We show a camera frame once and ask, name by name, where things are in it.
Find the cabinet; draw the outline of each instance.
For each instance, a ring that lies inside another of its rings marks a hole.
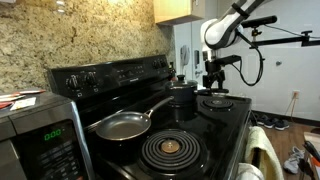
[[[153,0],[155,23],[176,25],[205,17],[205,0]]]

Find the black cable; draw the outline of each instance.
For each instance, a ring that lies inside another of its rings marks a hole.
[[[248,86],[254,86],[254,85],[256,85],[259,81],[260,81],[260,79],[261,79],[261,77],[262,77],[262,74],[263,74],[263,57],[262,57],[262,55],[261,55],[261,52],[259,51],[259,49],[258,49],[258,47],[257,46],[255,46],[252,42],[250,42],[245,36],[243,36],[237,29],[235,30],[236,31],[236,33],[237,33],[237,35],[238,36],[240,36],[244,41],[246,41],[249,45],[251,45],[251,47],[253,47],[257,52],[258,52],[258,54],[259,54],[259,73],[258,73],[258,76],[257,76],[257,79],[256,79],[256,81],[254,82],[254,83],[248,83],[245,79],[244,79],[244,76],[243,76],[243,74],[242,74],[242,59],[240,60],[240,69],[238,69],[236,66],[234,66],[233,64],[233,67],[235,67],[237,70],[238,70],[238,72],[240,73],[240,77],[241,77],[241,79],[242,79],[242,81],[245,83],[245,84],[247,84]]]
[[[281,29],[281,28],[278,28],[278,27],[269,26],[269,25],[266,25],[266,24],[265,24],[265,26],[268,27],[268,28],[273,28],[273,29],[277,29],[277,30],[280,30],[280,31],[284,31],[284,32],[287,32],[287,33],[290,33],[290,34],[293,34],[293,35],[296,35],[296,36],[304,37],[304,35],[297,34],[297,33],[294,33],[294,32],[291,32],[291,31],[288,31],[288,30],[285,30],[285,29]],[[309,36],[309,38],[320,39],[320,37],[314,37],[314,36]]]

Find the black pot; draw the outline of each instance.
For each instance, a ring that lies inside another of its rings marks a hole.
[[[178,75],[177,81],[169,81],[165,85],[167,96],[173,96],[173,104],[189,104],[196,100],[198,83],[192,80],[185,80],[184,75]]]

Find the stove control panel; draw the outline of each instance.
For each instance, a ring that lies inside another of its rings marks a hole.
[[[167,78],[165,55],[48,70],[54,93],[72,100],[90,97],[148,78]]]

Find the black stove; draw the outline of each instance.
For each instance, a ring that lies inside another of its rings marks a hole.
[[[94,170],[102,179],[234,179],[243,161],[251,100],[197,96],[186,105],[168,103],[151,116],[149,130],[133,139],[100,138],[103,118],[122,111],[146,112],[166,98],[164,55],[51,69],[55,93],[73,99]]]

